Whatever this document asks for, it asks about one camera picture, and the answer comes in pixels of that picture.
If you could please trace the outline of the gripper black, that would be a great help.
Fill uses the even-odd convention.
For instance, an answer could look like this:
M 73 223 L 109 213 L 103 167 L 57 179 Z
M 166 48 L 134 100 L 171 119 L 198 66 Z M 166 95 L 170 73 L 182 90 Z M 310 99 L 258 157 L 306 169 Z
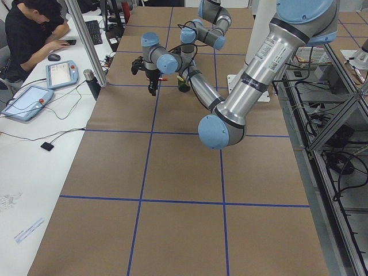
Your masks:
M 158 69 L 150 70 L 148 68 L 144 69 L 145 75 L 149 80 L 148 91 L 152 96 L 156 96 L 158 90 L 158 81 L 160 78 L 160 71 Z

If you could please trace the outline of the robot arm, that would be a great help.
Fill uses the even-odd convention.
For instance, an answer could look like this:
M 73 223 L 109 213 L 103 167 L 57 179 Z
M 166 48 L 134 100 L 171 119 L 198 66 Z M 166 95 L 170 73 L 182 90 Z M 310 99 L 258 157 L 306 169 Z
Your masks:
M 177 73 L 189 84 L 209 114 L 198 125 L 200 140 L 219 150 L 239 143 L 246 134 L 246 115 L 266 92 L 299 47 L 329 43 L 336 38 L 338 1 L 278 1 L 269 33 L 229 96 L 223 98 L 196 67 L 192 53 L 177 55 L 159 43 L 156 33 L 141 37 L 140 61 L 155 94 L 161 74 Z
M 205 28 L 200 19 L 185 23 L 180 34 L 182 56 L 194 57 L 196 41 L 215 50 L 221 50 L 225 44 L 225 34 L 232 24 L 232 19 L 227 9 L 222 7 L 221 1 L 200 1 L 198 16 L 213 24 L 214 28 Z

